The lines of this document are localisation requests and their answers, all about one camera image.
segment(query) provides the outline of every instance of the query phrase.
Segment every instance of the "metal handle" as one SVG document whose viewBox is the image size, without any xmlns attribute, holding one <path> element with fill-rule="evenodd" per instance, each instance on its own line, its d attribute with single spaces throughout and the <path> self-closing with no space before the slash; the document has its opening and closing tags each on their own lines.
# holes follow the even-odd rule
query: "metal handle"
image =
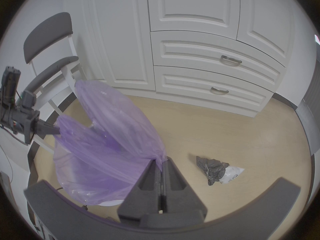
<svg viewBox="0 0 320 240">
<path fill-rule="evenodd" d="M 226 59 L 226 60 L 229 60 L 229 61 L 232 61 L 232 62 L 236 62 L 238 65 L 240 65 L 242 63 L 242 60 L 239 60 L 239 59 L 236 59 L 236 58 L 230 58 L 226 55 L 222 55 L 221 56 L 221 60 L 223 59 Z"/>
<path fill-rule="evenodd" d="M 218 89 L 216 89 L 216 88 L 214 88 L 214 87 L 211 87 L 211 90 L 220 92 L 220 93 L 222 93 L 222 94 L 227 94 L 227 93 L 229 93 L 228 90 L 218 90 Z"/>
</svg>

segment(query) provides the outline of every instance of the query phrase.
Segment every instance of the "wooden floor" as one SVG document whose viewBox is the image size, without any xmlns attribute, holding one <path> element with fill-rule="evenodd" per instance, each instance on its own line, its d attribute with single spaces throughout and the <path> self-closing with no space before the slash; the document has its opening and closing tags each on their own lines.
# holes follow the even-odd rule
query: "wooden floor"
<svg viewBox="0 0 320 240">
<path fill-rule="evenodd" d="M 303 127 L 292 108 L 272 98 L 262 112 L 250 118 L 163 100 L 134 96 L 130 99 L 154 125 L 168 156 L 208 208 L 206 222 L 248 204 L 279 177 L 300 186 L 301 192 L 269 239 L 280 238 L 296 221 L 310 189 L 311 160 Z M 78 100 L 65 114 L 86 126 L 91 124 Z M 47 136 L 46 141 L 54 145 L 52 136 Z M 208 186 L 206 176 L 196 166 L 196 156 L 218 159 L 245 170 L 228 184 L 216 182 Z M 46 179 L 59 188 L 53 155 L 39 148 L 34 161 L 39 180 Z M 63 189 L 60 192 L 71 200 Z M 101 217 L 118 219 L 118 206 L 88 208 Z"/>
</svg>

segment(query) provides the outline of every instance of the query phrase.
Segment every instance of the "translucent purple bag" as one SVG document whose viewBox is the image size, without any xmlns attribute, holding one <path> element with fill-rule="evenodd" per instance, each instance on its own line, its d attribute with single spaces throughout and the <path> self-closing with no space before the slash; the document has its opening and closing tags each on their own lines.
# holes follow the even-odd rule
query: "translucent purple bag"
<svg viewBox="0 0 320 240">
<path fill-rule="evenodd" d="M 165 147 L 150 121 L 118 90 L 100 81 L 78 81 L 79 102 L 93 122 L 87 128 L 73 118 L 57 119 L 53 160 L 58 182 L 86 205 L 124 199 L 150 159 L 159 168 Z"/>
</svg>

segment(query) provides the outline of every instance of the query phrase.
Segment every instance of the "crumpled trash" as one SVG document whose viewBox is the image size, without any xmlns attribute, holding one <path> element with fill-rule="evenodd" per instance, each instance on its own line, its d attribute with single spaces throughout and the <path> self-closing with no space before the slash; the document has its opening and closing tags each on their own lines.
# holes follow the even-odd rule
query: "crumpled trash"
<svg viewBox="0 0 320 240">
<path fill-rule="evenodd" d="M 207 159 L 197 156 L 197 166 L 204 171 L 208 177 L 208 185 L 212 186 L 218 182 L 225 174 L 226 168 L 229 166 L 227 162 L 221 162 L 216 159 Z"/>
</svg>

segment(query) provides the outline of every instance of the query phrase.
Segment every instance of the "printed logo on wrapper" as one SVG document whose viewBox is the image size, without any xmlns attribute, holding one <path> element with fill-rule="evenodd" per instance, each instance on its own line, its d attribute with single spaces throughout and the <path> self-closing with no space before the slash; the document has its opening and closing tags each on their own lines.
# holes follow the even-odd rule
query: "printed logo on wrapper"
<svg viewBox="0 0 320 240">
<path fill-rule="evenodd" d="M 235 167 L 235 166 L 228 166 L 226 168 L 225 174 L 219 180 L 219 182 L 222 183 L 222 184 L 229 183 L 230 181 L 232 181 L 235 178 L 237 178 L 243 171 L 244 171 L 243 168 Z"/>
</svg>

